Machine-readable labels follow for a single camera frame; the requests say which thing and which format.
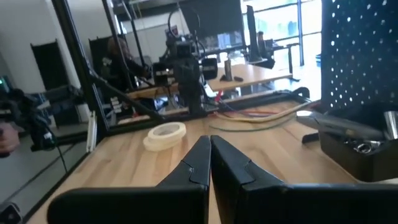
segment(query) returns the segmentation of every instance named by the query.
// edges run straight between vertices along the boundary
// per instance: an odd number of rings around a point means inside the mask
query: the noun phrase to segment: black pegboard
[[[398,1],[322,1],[322,106],[398,104]]]

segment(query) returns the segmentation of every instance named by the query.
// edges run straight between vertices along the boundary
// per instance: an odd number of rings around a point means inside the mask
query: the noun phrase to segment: masking tape
[[[186,133],[187,129],[183,123],[166,123],[151,129],[143,143],[148,151],[159,152],[176,146]]]

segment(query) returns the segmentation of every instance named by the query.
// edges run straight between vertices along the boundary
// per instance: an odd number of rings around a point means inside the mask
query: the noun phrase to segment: wooden table
[[[255,110],[283,111],[297,103],[285,102]],[[355,183],[320,150],[319,142],[301,144],[301,138],[314,130],[295,121],[268,131],[226,133],[210,129],[209,124],[229,129],[250,129],[266,124],[233,123],[214,116],[185,123],[187,135],[181,144],[162,152],[144,150],[142,140],[148,130],[120,134],[104,139],[75,172],[60,186],[28,223],[46,223],[51,199],[79,187],[155,186],[180,162],[202,135],[217,134],[250,157],[257,165],[288,183]],[[210,192],[209,223],[220,223],[213,186]]]
[[[225,74],[224,68],[218,68],[217,78],[209,80],[208,84],[213,91],[232,90],[237,87],[245,87],[258,83],[266,83],[282,78],[292,78],[293,75],[286,70],[271,70],[255,65],[233,65],[231,66],[233,76],[243,78],[243,82],[221,82],[220,78]],[[153,98],[155,96],[163,96],[167,94],[167,89],[162,87],[148,88],[145,90],[134,91],[128,93],[130,98]],[[175,83],[170,87],[171,93],[178,93],[178,84]]]

